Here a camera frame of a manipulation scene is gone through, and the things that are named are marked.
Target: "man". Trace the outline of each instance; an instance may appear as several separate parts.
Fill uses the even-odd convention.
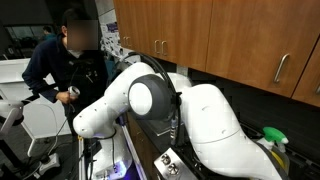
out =
[[[73,135],[73,118],[84,108],[103,96],[107,70],[102,54],[92,49],[98,42],[90,26],[91,18],[82,10],[69,9],[63,15],[62,27],[56,38],[42,42],[35,48],[22,74],[25,83],[34,91],[48,86],[44,78],[51,74],[58,90],[49,89],[40,94],[55,103],[61,101]],[[71,96],[68,88],[80,90]]]
[[[44,40],[55,38],[56,35],[52,33],[51,28],[49,26],[44,26],[43,28]]]

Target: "cabinet door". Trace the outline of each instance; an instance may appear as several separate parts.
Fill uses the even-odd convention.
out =
[[[136,50],[139,47],[139,38],[136,33],[137,19],[133,5],[133,0],[114,0],[121,46]]]
[[[291,97],[319,17],[319,0],[213,0],[206,71]]]
[[[137,51],[161,58],[160,0],[135,0],[134,9],[139,27],[136,29],[139,36]]]
[[[320,107],[320,42],[313,51],[292,98]]]
[[[162,59],[205,70],[212,0],[161,1]]]

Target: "hand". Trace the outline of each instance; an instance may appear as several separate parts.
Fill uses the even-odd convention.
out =
[[[77,97],[70,96],[70,93],[68,91],[65,92],[58,92],[56,95],[56,99],[61,101],[63,104],[69,104],[70,102],[73,102],[77,99]]]

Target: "dark hair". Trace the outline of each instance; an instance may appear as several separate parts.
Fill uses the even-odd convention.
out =
[[[82,9],[71,8],[63,13],[62,26],[68,25],[68,21],[73,20],[92,20],[91,17]]]
[[[42,29],[43,29],[44,31],[48,31],[49,33],[52,32],[52,31],[51,31],[51,27],[49,27],[49,26],[44,26]]]

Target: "wooden cabinet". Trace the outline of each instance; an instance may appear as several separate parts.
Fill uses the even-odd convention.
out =
[[[147,179],[157,179],[157,169],[153,162],[160,156],[137,122],[128,113],[128,129]]]
[[[137,19],[132,0],[114,0],[118,29],[120,33],[121,46],[128,49],[139,47],[139,37],[136,32]]]
[[[130,13],[116,8],[118,21],[123,21],[119,22],[121,38],[126,39],[128,31],[138,34],[139,46],[129,49],[205,71],[212,0],[115,1],[125,2],[122,7],[134,12],[127,16],[136,26],[130,28],[123,25]]]
[[[292,98],[320,107],[320,42],[314,49]]]
[[[206,72],[291,97],[319,17],[319,0],[213,0]]]

